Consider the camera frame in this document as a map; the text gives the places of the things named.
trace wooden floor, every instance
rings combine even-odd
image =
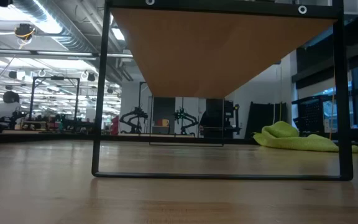
[[[0,144],[0,223],[357,223],[352,182],[96,179],[91,141]],[[337,154],[104,142],[101,171],[337,174]]]

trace red object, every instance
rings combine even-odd
[[[119,117],[116,116],[111,120],[110,135],[118,135]]]

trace exposed ductwork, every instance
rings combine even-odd
[[[51,0],[15,0],[13,4],[18,10],[27,14],[29,19],[42,31],[48,34],[59,34],[52,38],[69,51],[96,52],[96,48],[73,24],[70,18]],[[99,67],[98,61],[91,63]],[[108,65],[106,79],[121,84],[122,76]]]

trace ceiling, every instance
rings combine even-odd
[[[32,1],[47,2],[42,0],[23,0],[22,2]],[[54,0],[52,4],[54,4],[59,13],[61,13],[60,17],[68,18],[66,23],[69,23],[69,29],[78,30],[87,44],[90,44],[93,49],[92,52],[100,52],[101,35],[98,30],[101,29],[102,24],[99,23],[98,19],[103,18],[104,1],[87,0],[87,3],[89,4],[88,6],[85,4],[85,0]],[[93,7],[93,9],[98,12],[99,17],[92,14],[91,10],[89,10],[90,7]],[[90,20],[96,21],[96,24],[92,24]],[[28,44],[23,45],[23,40],[19,40],[13,33],[19,24],[32,24],[37,28]],[[114,21],[111,27],[116,28]],[[34,22],[34,18],[31,18],[28,14],[19,10],[16,5],[9,6],[8,8],[0,7],[0,49],[19,49],[22,47],[22,50],[69,51],[68,48],[56,41],[56,38],[49,37],[49,34],[45,33],[44,30],[45,28],[42,27],[42,25]],[[126,49],[126,42],[123,40],[123,37],[119,35],[120,33],[116,32],[116,35],[114,35],[113,32],[111,32],[110,39],[115,39],[118,46],[113,47],[112,42],[110,42],[109,52],[117,53],[117,49],[120,49],[121,52]],[[0,93],[7,91],[7,85],[12,86],[13,91],[20,94],[21,99],[23,99],[22,104],[25,109],[29,108],[32,77],[38,76],[39,74],[44,75],[44,73],[45,77],[57,75],[66,78],[81,79],[79,116],[84,116],[87,108],[95,106],[98,86],[98,61],[90,62],[87,60],[50,58],[12,59],[13,56],[12,54],[11,57],[0,57]],[[120,59],[116,62],[115,59],[112,60],[109,58],[108,62],[110,67],[115,67],[113,71],[116,70],[117,66],[120,66],[121,72],[118,72],[118,74],[107,74],[107,76],[112,76],[113,79],[107,79],[106,81],[104,112],[105,114],[119,114],[121,109],[121,83],[144,81],[144,79],[133,59]],[[17,72],[18,78],[9,78],[9,72]],[[86,78],[87,75],[92,73],[96,76],[94,82],[88,81]],[[108,88],[113,90],[113,93],[108,93]],[[45,80],[35,89],[35,93],[35,112],[59,111],[68,114],[74,112],[76,83],[73,83],[72,80]]]

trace yellow-green bean bag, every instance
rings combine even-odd
[[[262,133],[254,135],[254,139],[261,146],[293,149],[302,151],[338,152],[339,148],[328,138],[311,134],[299,137],[299,132],[286,122],[279,121],[271,126],[265,126]],[[352,146],[352,152],[357,153],[358,147]]]

